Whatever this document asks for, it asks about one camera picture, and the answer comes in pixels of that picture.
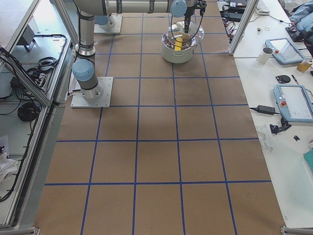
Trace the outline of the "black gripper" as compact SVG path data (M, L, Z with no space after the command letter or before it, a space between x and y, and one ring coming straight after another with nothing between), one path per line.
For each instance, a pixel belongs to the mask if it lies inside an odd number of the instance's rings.
M186 9L186 12L184 14L184 33L189 32L189 26L190 26L190 19L191 16L195 14L195 8L194 6L188 6Z

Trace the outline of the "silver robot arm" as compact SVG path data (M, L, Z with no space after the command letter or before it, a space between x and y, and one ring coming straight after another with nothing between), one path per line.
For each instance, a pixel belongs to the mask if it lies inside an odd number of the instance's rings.
M94 56L95 16L109 16L112 13L171 13L173 17L184 16L185 31L189 31L191 16L200 4L197 0L75 0L78 10L78 40L75 46L78 61L72 65L72 72L81 88L85 100L102 96L104 89L96 76Z

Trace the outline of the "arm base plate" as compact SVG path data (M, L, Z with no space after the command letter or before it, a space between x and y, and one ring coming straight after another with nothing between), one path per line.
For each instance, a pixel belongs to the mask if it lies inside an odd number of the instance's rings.
M81 89L76 81L71 108L109 108L111 102L113 77L97 77L98 85L91 90Z
M123 17L121 15L95 16L95 34L120 34Z

